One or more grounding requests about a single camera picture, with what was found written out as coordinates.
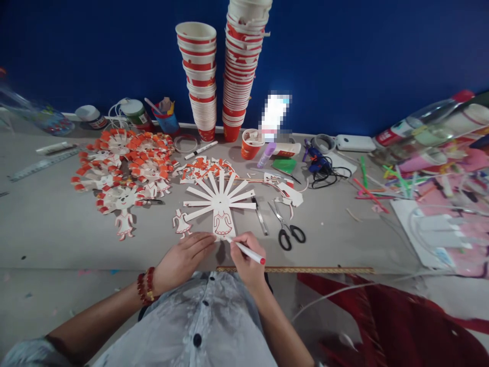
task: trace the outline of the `stack of paper cups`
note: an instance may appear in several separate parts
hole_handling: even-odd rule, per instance
[[[175,30],[195,125],[203,141],[212,141],[218,118],[215,94],[216,31],[214,27],[198,22],[180,23]]]
[[[230,0],[226,24],[223,123],[228,142],[245,120],[272,0]]]

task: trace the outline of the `black-handled scissors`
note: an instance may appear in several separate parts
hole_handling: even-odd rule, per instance
[[[280,229],[280,231],[279,231],[279,245],[280,245],[280,247],[282,247],[285,251],[292,250],[292,244],[290,243],[290,236],[288,235],[285,228],[287,228],[289,230],[290,234],[292,235],[292,237],[294,237],[297,240],[297,242],[305,243],[306,242],[306,235],[304,234],[302,229],[300,229],[299,227],[294,226],[292,224],[287,225],[287,223],[285,223],[284,219],[282,218],[282,216],[279,213],[279,209],[277,208],[277,203],[274,202],[275,209],[270,203],[268,203],[268,205],[270,205],[271,211],[274,212],[275,216],[279,219],[280,224],[282,225],[282,229]]]

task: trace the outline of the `button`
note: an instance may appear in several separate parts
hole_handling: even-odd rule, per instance
[[[200,347],[200,344],[202,344],[202,337],[200,334],[195,334],[194,335],[194,345],[198,348]]]

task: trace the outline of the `table surface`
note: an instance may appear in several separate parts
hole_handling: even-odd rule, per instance
[[[188,184],[179,179],[171,182],[171,194],[161,198],[164,205],[132,207],[134,238],[119,241],[114,226],[114,213],[102,215],[96,208],[94,192],[76,192],[70,184],[80,163],[76,156],[55,164],[18,182],[11,183],[7,175],[43,159],[37,148],[68,142],[93,142],[100,132],[76,130],[68,137],[52,137],[22,120],[13,121],[16,133],[0,128],[0,192],[10,194],[0,198],[0,267],[44,269],[120,269],[142,270],[155,265],[178,242],[180,235],[172,228],[175,209],[193,212],[199,208],[183,208],[183,201],[200,200],[185,192]],[[237,174],[247,177],[253,161],[245,161],[240,154],[240,143],[219,144],[202,155],[227,159]],[[295,176],[303,183],[310,176],[307,163],[298,161]],[[349,153],[357,158],[357,153]],[[173,158],[181,164],[182,155]],[[369,174],[379,177],[380,171],[367,160]],[[354,176],[360,178],[359,169]],[[279,193],[272,187],[250,183],[269,229],[265,236],[257,214],[250,209],[232,209],[237,233],[252,231],[267,252],[270,267],[372,267],[378,273],[413,273],[421,265],[403,229],[394,214],[377,214],[370,200],[356,200],[358,189],[341,181],[328,188],[308,189],[303,192],[304,203],[294,208],[289,221],[289,209],[283,204],[279,210],[286,222],[300,227],[307,236],[304,244],[292,239],[292,250],[284,251],[278,244],[280,223],[267,202]],[[362,222],[355,221],[346,209]],[[212,212],[191,221],[192,231],[212,231]],[[233,266],[229,244],[218,242],[217,250],[200,269],[214,270],[218,266]]]

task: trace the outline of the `hand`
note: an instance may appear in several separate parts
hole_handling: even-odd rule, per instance
[[[154,294],[159,296],[189,280],[200,262],[215,250],[214,241],[211,233],[195,232],[173,246],[154,270]]]
[[[266,258],[266,251],[260,246],[255,235],[251,232],[245,232],[238,237],[233,238],[235,242],[241,242],[245,246],[255,251],[257,254]],[[231,242],[231,257],[238,269],[239,276],[250,292],[266,286],[265,282],[265,265],[251,260],[241,252],[239,247]]]

